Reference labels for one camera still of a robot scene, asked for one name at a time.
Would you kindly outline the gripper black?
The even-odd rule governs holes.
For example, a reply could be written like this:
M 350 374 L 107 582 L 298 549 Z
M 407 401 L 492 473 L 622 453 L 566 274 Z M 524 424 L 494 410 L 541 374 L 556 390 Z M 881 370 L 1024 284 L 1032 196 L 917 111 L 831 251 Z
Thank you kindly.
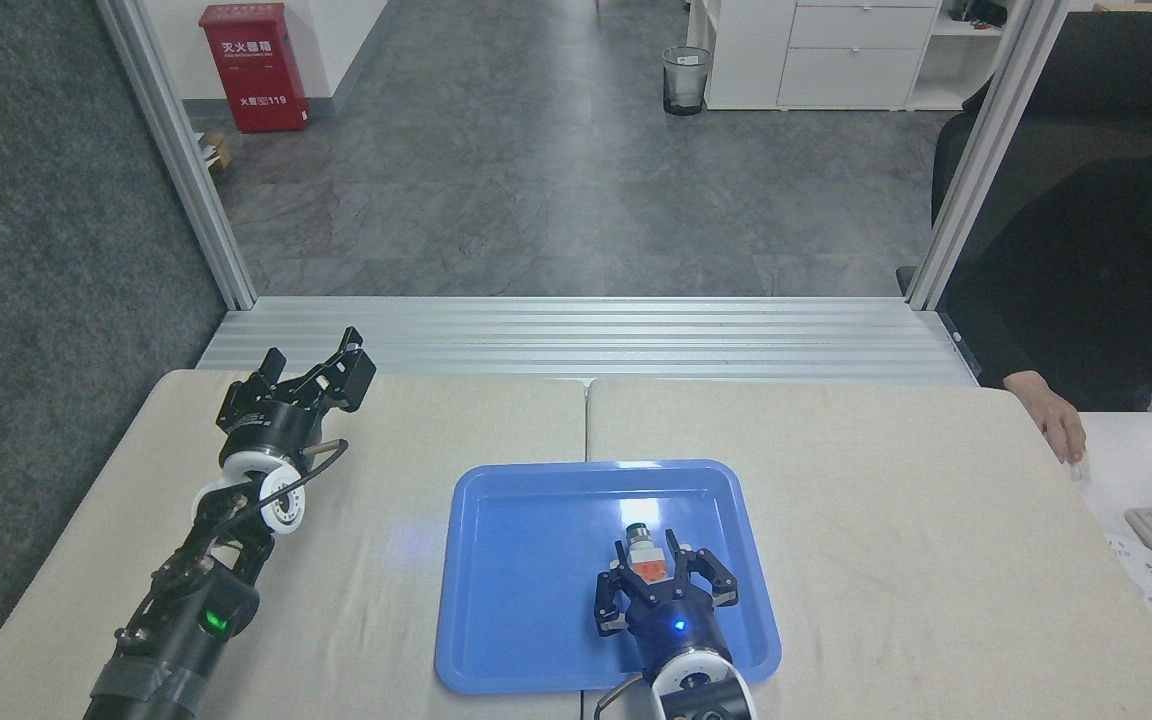
M 218 427 L 223 430 L 220 464 L 238 452 L 259 452 L 291 464 L 308 464 L 306 447 L 319 444 L 326 410 L 355 414 L 378 373 L 364 348 L 364 338 L 349 325 L 338 351 L 310 372 L 280 382 L 280 401 L 273 396 L 285 370 L 279 348 L 266 351 L 262 365 L 247 381 L 232 382 L 221 401 Z
M 660 674 L 689 651 L 710 651 L 730 660 L 714 607 L 738 602 L 735 575 L 707 548 L 682 546 L 666 529 L 673 562 L 657 541 L 616 541 L 616 558 L 596 577 L 594 628 L 602 637 L 630 632 L 646 674 Z M 690 591 L 699 573 L 710 592 Z

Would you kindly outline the person's hand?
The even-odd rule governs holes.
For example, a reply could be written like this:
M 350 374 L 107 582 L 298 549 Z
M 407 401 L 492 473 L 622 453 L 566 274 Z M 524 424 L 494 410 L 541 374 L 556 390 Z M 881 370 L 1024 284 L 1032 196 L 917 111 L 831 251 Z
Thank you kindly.
M 1053 455 L 1062 464 L 1079 464 L 1087 450 L 1087 435 L 1079 411 L 1058 395 L 1046 379 L 1033 370 L 1015 372 L 1002 379 L 1005 389 L 1024 407 Z

